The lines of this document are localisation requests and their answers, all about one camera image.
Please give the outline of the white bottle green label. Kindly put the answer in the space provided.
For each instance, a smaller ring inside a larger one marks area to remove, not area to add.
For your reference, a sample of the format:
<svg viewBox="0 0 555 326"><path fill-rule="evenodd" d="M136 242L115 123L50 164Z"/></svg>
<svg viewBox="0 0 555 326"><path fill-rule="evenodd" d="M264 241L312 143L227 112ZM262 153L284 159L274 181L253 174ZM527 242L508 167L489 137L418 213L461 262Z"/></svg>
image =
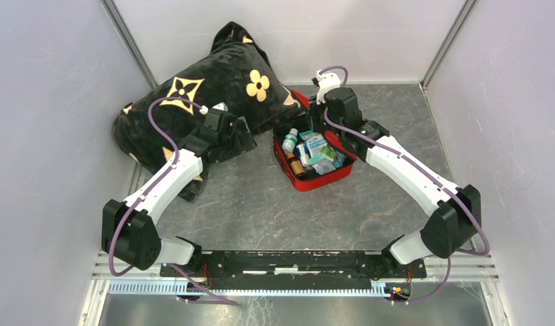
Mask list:
<svg viewBox="0 0 555 326"><path fill-rule="evenodd" d="M293 153L298 142L298 129L291 128L288 134L284 137L281 148L285 154Z"/></svg>

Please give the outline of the small green packet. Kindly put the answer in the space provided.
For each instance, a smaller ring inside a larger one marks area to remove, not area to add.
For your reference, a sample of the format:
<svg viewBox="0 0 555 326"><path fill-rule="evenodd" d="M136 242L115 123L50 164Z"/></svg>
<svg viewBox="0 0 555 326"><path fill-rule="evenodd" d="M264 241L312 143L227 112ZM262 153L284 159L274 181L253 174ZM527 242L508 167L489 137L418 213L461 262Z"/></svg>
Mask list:
<svg viewBox="0 0 555 326"><path fill-rule="evenodd" d="M329 146L323 146L320 149L320 155L330 162L334 162L337 156L337 152Z"/></svg>

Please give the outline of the white bottle blue label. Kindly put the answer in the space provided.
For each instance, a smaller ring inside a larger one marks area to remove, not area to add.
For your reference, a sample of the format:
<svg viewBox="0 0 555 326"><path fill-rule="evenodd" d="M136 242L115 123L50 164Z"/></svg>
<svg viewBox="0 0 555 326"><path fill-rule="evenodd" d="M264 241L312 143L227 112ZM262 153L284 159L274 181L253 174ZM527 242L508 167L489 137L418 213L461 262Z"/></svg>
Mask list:
<svg viewBox="0 0 555 326"><path fill-rule="evenodd" d="M310 168L310 156L304 143L296 146L296 153L303 168Z"/></svg>

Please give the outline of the red medicine kit case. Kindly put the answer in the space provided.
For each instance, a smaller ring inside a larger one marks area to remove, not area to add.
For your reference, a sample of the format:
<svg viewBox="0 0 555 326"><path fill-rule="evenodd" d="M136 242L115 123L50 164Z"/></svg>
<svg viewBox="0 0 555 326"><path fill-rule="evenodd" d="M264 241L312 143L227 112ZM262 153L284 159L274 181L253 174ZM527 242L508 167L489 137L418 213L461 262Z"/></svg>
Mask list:
<svg viewBox="0 0 555 326"><path fill-rule="evenodd" d="M281 148L284 137L288 134L291 128L298 129L298 134L300 132L311 130L309 128L308 122L306 121L306 114L299 115L298 117L295 117L292 120L281 124L273 129L274 156L279 163L282 172L285 174L286 177L288 177L291 184L296 190L298 190L299 192L309 192L319 187L323 187L324 185L341 180L350 175L353 169L353 164L357 160L357 156L353 154L346 155L339 151L338 149L341 146L340 139L332 132L327 131L321 135L326 140L327 146L337 151L337 156L341 156L342 158L344 158L342 167L325 175L318 175L312 167L305 168L306 176L302 179L297 178L293 174L291 167L287 161L286 154ZM303 141L298 136L297 145L299 145L300 143L305 144L305 141ZM296 149L294 149L293 154L295 154L296 157L299 159L296 153Z"/></svg>

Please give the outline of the brown bottle orange cap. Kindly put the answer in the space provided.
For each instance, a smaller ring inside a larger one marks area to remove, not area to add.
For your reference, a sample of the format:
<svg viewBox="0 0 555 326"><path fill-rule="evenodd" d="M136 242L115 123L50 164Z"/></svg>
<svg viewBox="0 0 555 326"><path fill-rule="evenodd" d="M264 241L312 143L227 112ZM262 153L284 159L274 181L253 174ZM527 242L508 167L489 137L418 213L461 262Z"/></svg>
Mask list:
<svg viewBox="0 0 555 326"><path fill-rule="evenodd" d="M288 161L288 163L291 167L291 170L292 170L293 174L299 179L304 178L306 176L305 169L302 166L299 159L296 157L296 155L293 154L293 153L288 153L286 155L286 158L287 158L287 161Z"/></svg>

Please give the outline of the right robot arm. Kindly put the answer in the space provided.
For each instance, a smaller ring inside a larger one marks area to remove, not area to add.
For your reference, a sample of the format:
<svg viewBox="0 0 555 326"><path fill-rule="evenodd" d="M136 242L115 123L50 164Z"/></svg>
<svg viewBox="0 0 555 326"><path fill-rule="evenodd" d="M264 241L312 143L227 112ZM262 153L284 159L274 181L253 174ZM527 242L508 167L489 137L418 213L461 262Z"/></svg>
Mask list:
<svg viewBox="0 0 555 326"><path fill-rule="evenodd" d="M484 235L479 191L439 176L405 150L385 127L363 118L351 88L320 90L309 105L312 130L321 133L334 149L391 178L429 218L419 231L386 246L381 259L386 275L401 276L417 259L449 258L475 235Z"/></svg>

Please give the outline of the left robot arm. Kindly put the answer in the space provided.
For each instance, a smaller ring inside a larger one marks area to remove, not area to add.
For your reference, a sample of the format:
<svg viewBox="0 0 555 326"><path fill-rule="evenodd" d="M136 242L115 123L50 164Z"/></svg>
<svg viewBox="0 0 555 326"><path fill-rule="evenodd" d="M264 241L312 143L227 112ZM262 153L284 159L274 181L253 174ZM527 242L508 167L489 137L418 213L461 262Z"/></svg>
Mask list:
<svg viewBox="0 0 555 326"><path fill-rule="evenodd" d="M255 149L248 123L220 109L210 109L204 124L174 146L167 163L135 193L109 200L102 210L102 250L110 273L121 276L154 264L176 264L185 276L202 270L199 246L184 238L163 238L156 224L169 204L194 177L217 164Z"/></svg>

